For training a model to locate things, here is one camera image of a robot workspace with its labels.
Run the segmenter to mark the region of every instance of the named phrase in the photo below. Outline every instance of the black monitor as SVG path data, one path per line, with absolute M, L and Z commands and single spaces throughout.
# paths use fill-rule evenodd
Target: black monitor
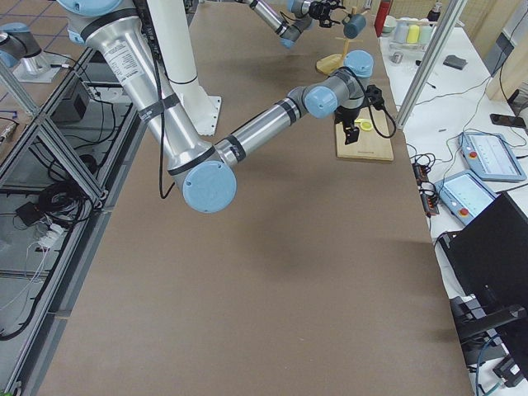
M 448 256 L 464 292 L 486 314 L 514 304 L 528 309 L 528 218 L 507 193 L 457 233 Z M 528 378 L 528 318 L 496 330 Z

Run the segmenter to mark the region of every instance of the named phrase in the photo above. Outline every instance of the wooden cutting board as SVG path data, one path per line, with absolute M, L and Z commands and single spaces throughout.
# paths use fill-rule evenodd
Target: wooden cutting board
M 383 111 L 372 109 L 374 121 L 382 134 L 389 134 L 389 127 Z M 369 110 L 361 109 L 358 118 L 370 120 Z M 348 159 L 371 159 L 376 161 L 393 161 L 393 147 L 390 139 L 384 139 L 375 130 L 361 130 L 359 140 L 345 145 L 345 133 L 341 124 L 335 125 L 337 156 Z

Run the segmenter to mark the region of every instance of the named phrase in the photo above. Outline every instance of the white pillar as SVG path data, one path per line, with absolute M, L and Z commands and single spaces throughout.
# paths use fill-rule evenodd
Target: white pillar
M 172 89 L 198 133 L 214 134 L 221 100 L 207 96 L 198 81 L 183 0 L 147 3 Z

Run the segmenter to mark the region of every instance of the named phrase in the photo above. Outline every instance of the white table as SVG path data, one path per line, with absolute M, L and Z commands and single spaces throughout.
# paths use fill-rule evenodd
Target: white table
M 379 39 L 381 52 L 384 56 L 384 64 L 390 79 L 390 86 L 394 100 L 398 106 L 403 102 L 414 74 L 417 71 L 415 61 L 421 60 L 423 53 L 406 49 L 391 49 L 389 43 L 389 37 Z M 403 61 L 400 64 L 394 64 L 390 61 L 390 56 L 395 50 L 403 52 Z M 449 54 L 455 54 L 460 58 L 466 59 L 468 64 L 463 70 L 457 70 L 443 65 L 443 60 Z M 437 65 L 429 77 L 428 82 L 434 85 L 436 89 L 430 85 L 426 85 L 422 95 L 418 99 L 418 103 L 446 93 L 464 92 L 468 88 L 475 87 L 484 82 L 486 78 L 489 78 L 489 72 L 484 66 L 483 61 L 475 51 L 464 30 L 457 27 L 454 29 L 442 51 Z M 450 152 L 446 147 L 446 140 L 458 135 L 476 111 L 474 118 L 467 128 L 503 134 L 510 144 L 525 144 L 528 137 L 526 137 L 524 130 L 515 129 L 522 136 L 521 138 L 512 129 L 496 126 L 491 123 L 489 118 L 491 113 L 513 115 L 513 112 L 505 101 L 490 101 L 487 96 L 483 96 L 487 83 L 485 82 L 480 87 L 472 89 L 463 95 L 437 98 L 434 101 L 415 106 L 408 123 L 404 127 L 404 133 L 408 143 L 412 144 L 418 153 L 434 153 L 439 159 L 449 159 Z M 453 153 L 458 148 L 457 140 L 452 139 L 450 141 L 450 147 Z M 522 148 L 514 148 L 513 152 L 517 156 L 526 155 L 528 153 L 528 144 Z M 412 148 L 409 148 L 409 153 L 410 155 L 414 155 Z M 457 153 L 455 157 L 455 164 L 448 171 L 447 176 L 469 168 L 460 153 Z M 525 172 L 528 172 L 528 158 L 520 161 Z M 441 180 L 450 166 L 451 163 L 437 162 L 432 168 L 431 173 L 429 173 L 429 179 L 432 182 Z M 493 190 L 500 191 L 516 186 L 516 183 L 489 182 L 488 185 Z M 525 213 L 528 213 L 528 186 L 512 191 L 510 194 Z M 441 205 L 440 212 L 440 215 L 434 216 L 431 219 L 431 237 L 433 239 L 445 231 L 456 231 L 463 228 L 462 223 L 451 215 L 445 206 Z M 436 256 L 441 267 L 445 289 L 449 297 L 454 298 L 457 295 L 464 295 L 446 256 L 439 246 L 436 248 Z M 491 389 L 497 383 L 497 376 L 492 372 L 492 368 L 499 361 L 500 359 L 489 361 L 479 371 L 478 381 L 486 390 Z M 474 381 L 474 375 L 470 376 L 471 380 Z M 523 380 L 513 389 L 501 387 L 494 394 L 497 396 L 526 396 L 528 394 L 528 381 Z

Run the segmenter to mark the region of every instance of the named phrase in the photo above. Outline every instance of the sticker label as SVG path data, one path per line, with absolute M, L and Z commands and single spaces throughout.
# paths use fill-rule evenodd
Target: sticker label
M 104 53 L 104 56 L 121 85 L 144 74 L 130 46 L 125 41 L 116 41 L 114 46 Z

